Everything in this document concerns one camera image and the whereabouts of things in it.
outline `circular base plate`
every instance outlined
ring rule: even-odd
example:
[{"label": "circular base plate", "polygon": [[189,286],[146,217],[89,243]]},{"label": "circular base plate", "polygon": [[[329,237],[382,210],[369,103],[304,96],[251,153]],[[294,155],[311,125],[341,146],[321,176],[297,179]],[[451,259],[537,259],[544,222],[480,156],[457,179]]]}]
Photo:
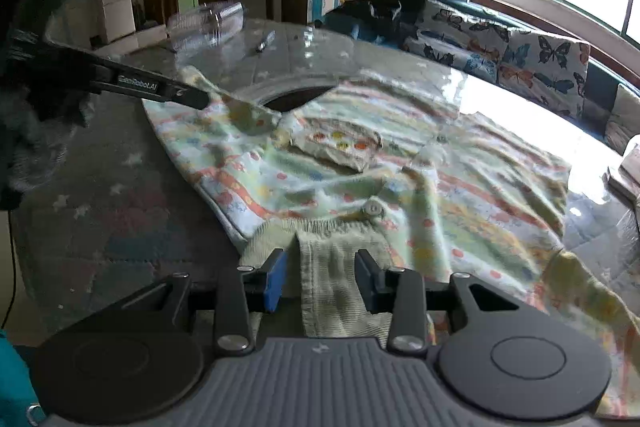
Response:
[{"label": "circular base plate", "polygon": [[38,349],[31,380],[47,414],[116,425],[152,417],[200,378],[203,357],[162,314],[105,312]]},{"label": "circular base plate", "polygon": [[597,405],[610,363],[589,337],[537,311],[478,319],[438,356],[444,381],[467,403],[521,421],[566,418]]}]

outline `window sill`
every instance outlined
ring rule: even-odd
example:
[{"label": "window sill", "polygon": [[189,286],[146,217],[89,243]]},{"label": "window sill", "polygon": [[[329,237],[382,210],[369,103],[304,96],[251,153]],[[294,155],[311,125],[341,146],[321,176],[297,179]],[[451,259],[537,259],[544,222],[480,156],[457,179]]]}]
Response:
[{"label": "window sill", "polygon": [[522,20],[542,31],[586,40],[591,43],[591,57],[640,88],[640,51],[578,10],[556,0],[471,1]]}]

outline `white button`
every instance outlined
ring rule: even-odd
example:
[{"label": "white button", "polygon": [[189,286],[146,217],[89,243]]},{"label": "white button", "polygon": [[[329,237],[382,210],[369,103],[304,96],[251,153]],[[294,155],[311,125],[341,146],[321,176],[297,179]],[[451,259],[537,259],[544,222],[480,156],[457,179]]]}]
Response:
[{"label": "white button", "polygon": [[382,214],[382,205],[377,201],[367,201],[364,205],[364,211],[369,214],[369,216],[379,216]]}]

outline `blue gripper pad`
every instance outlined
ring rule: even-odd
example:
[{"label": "blue gripper pad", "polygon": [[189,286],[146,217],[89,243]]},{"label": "blue gripper pad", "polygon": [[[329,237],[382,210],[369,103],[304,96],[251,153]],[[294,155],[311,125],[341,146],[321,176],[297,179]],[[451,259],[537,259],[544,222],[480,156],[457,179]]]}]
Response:
[{"label": "blue gripper pad", "polygon": [[280,295],[282,295],[282,286],[287,274],[287,252],[283,251],[276,263],[267,273],[267,281],[264,285],[264,309],[268,313],[276,311]]}]

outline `cushion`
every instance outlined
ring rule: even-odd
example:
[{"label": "cushion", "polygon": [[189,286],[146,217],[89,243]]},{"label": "cushion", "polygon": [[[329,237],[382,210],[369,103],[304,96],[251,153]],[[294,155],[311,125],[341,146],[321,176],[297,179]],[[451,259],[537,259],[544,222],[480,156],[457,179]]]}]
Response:
[{"label": "cushion", "polygon": [[607,121],[605,140],[618,154],[624,154],[626,144],[636,134],[640,134],[640,98],[620,84],[616,103]]},{"label": "cushion", "polygon": [[448,4],[452,6],[454,9],[472,15],[474,17],[478,17],[481,19],[487,19],[490,21],[498,22],[504,26],[508,27],[516,27],[516,28],[533,28],[532,26],[524,21],[511,17],[505,13],[498,12],[491,8],[487,8],[486,6],[482,6],[480,4],[476,4],[470,1],[463,0],[437,0],[441,3]]},{"label": "cushion", "polygon": [[592,136],[595,135],[601,142],[604,142],[604,133],[610,116],[611,111],[607,111],[597,103],[592,102],[588,97],[585,97],[579,126],[592,134]]},{"label": "cushion", "polygon": [[435,0],[427,0],[418,34],[430,31],[453,39],[466,49],[499,62],[509,42],[507,26],[467,15]]},{"label": "cushion", "polygon": [[510,28],[498,84],[555,113],[579,119],[590,51],[587,42]]},{"label": "cushion", "polygon": [[497,62],[469,51],[451,39],[440,37],[419,34],[417,39],[405,39],[402,48],[414,55],[434,60],[495,84],[498,71]]}]

